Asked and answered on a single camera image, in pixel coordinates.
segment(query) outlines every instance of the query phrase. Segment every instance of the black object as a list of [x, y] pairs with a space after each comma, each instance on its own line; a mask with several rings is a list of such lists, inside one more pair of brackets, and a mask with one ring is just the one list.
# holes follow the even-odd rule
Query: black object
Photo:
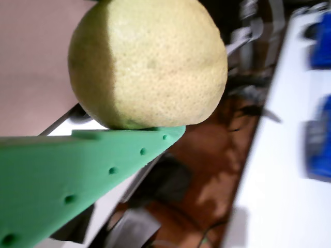
[[271, 78], [269, 77], [259, 77], [250, 75], [236, 75], [230, 76], [225, 87], [224, 94], [228, 93], [245, 86], [253, 85], [258, 88], [267, 88], [271, 83]]
[[82, 244], [89, 221], [94, 209], [94, 204], [89, 206], [75, 218], [53, 233], [50, 237], [60, 241], [72, 241]]
[[317, 29], [319, 23], [308, 26], [304, 32], [304, 37], [310, 40], [317, 40]]
[[180, 201], [189, 188], [192, 172], [170, 154], [164, 154], [132, 195], [128, 204], [140, 207], [153, 200]]
[[86, 113], [80, 104], [77, 104], [70, 113], [70, 120], [76, 124], [84, 124], [92, 120], [92, 117]]

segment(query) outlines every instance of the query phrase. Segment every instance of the black cable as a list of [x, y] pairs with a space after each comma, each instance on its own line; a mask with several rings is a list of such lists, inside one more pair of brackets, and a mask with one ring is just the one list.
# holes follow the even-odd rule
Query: black cable
[[195, 229], [197, 229], [198, 231], [203, 231], [203, 228], [201, 227], [201, 225], [194, 218], [192, 218], [190, 215], [188, 215], [186, 212], [184, 212], [182, 209], [180, 209], [172, 204], [169, 204], [167, 202], [164, 202], [162, 200], [159, 200], [159, 199], [157, 200], [157, 202], [164, 205], [165, 207], [171, 209], [172, 211], [179, 213], [179, 215], [181, 215], [188, 222], [190, 222], [192, 224], [192, 226], [194, 226]]
[[210, 227], [208, 227], [204, 232], [203, 232], [203, 236], [197, 246], [197, 248], [200, 248], [201, 245], [203, 244], [203, 241], [207, 238], [207, 234], [209, 231], [211, 231], [212, 229], [218, 227], [218, 226], [222, 226], [222, 225], [225, 225], [228, 221], [219, 221], [219, 222], [216, 222], [215, 224], [211, 225]]

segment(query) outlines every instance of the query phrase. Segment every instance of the blue object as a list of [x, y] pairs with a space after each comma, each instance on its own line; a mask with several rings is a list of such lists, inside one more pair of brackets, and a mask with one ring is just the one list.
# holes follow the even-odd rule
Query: blue object
[[331, 68], [331, 13], [323, 15], [317, 29], [317, 43], [310, 64], [313, 68]]
[[306, 155], [309, 173], [331, 177], [331, 96], [326, 98], [320, 119], [308, 123]]

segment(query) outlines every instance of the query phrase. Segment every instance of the yellow citrus fruit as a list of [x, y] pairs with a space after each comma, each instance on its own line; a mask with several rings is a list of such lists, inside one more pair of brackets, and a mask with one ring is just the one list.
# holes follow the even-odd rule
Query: yellow citrus fruit
[[72, 89], [117, 129], [204, 121], [227, 80], [220, 32], [197, 0], [103, 0], [81, 20], [68, 55]]

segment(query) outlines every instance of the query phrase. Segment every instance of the hole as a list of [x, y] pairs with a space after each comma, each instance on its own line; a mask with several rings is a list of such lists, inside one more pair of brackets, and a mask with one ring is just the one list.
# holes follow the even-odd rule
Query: hole
[[17, 238], [14, 234], [8, 234], [2, 239], [1, 244], [3, 246], [11, 246], [15, 243], [16, 239]]
[[140, 155], [145, 155], [145, 154], [146, 154], [146, 149], [145, 148], [141, 148]]
[[109, 169], [109, 175], [117, 173], [117, 169], [115, 167], [112, 167]]
[[65, 204], [73, 203], [76, 200], [76, 197], [74, 195], [68, 195], [66, 198], [64, 198]]

